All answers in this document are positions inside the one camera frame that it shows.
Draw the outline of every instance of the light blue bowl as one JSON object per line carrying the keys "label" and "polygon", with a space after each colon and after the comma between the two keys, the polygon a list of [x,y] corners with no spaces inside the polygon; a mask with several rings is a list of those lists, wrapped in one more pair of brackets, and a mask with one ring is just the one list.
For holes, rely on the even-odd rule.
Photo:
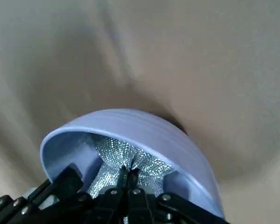
{"label": "light blue bowl", "polygon": [[81,175],[83,189],[89,187],[102,164],[93,134],[129,142],[172,165],[176,172],[165,177],[164,191],[224,217],[216,179],[199,148],[173,124],[142,111],[96,111],[49,133],[41,144],[41,160],[51,181],[71,165]]}

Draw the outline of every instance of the black metal bracket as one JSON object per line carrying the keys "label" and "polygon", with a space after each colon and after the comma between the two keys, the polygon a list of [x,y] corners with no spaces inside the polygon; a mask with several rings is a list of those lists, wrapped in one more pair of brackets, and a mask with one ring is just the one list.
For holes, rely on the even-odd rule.
{"label": "black metal bracket", "polygon": [[[52,184],[45,181],[27,199],[1,197],[0,224],[122,224],[126,220],[129,224],[228,224],[174,193],[157,198],[146,193],[137,185],[138,175],[138,169],[122,167],[117,185],[92,199],[78,192],[83,182],[73,169],[66,168]],[[50,195],[60,201],[39,210]]]}

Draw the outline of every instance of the glitter cloth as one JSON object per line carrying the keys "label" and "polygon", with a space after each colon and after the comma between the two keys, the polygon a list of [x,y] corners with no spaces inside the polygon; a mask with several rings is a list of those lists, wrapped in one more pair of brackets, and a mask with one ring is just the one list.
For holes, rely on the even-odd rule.
{"label": "glitter cloth", "polygon": [[156,196],[163,193],[164,176],[174,172],[170,165],[124,141],[102,135],[93,135],[93,140],[95,149],[104,161],[87,190],[93,198],[98,196],[102,188],[116,186],[122,166],[128,170],[140,169],[138,186],[152,190]]}

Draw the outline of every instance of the silver sparkly fabric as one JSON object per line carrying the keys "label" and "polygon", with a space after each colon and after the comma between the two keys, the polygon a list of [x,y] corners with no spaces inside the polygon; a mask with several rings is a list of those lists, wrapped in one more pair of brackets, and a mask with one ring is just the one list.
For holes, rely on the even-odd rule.
{"label": "silver sparkly fabric", "polygon": [[104,161],[97,177],[88,188],[88,193],[93,198],[98,196],[102,188],[116,186],[122,166],[128,170],[140,170],[138,185],[142,188],[152,190],[156,196],[163,192],[164,176],[174,172],[170,165],[124,141],[102,135],[93,135],[93,140]]}

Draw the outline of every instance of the beige wall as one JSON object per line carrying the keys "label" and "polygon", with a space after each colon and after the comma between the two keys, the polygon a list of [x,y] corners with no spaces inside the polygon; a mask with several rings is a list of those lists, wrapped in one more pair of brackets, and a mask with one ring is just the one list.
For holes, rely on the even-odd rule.
{"label": "beige wall", "polygon": [[230,222],[280,223],[280,0],[0,0],[0,195],[44,180],[46,133],[111,107],[181,123]]}

